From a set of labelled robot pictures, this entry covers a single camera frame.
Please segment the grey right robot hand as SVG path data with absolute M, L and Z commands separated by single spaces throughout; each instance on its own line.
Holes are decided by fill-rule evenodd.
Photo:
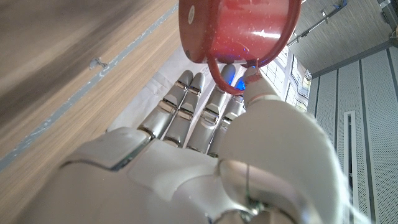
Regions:
M 218 157 L 115 129 L 66 157 L 16 222 L 342 223 L 353 208 L 327 134 L 257 69 L 244 82 Z

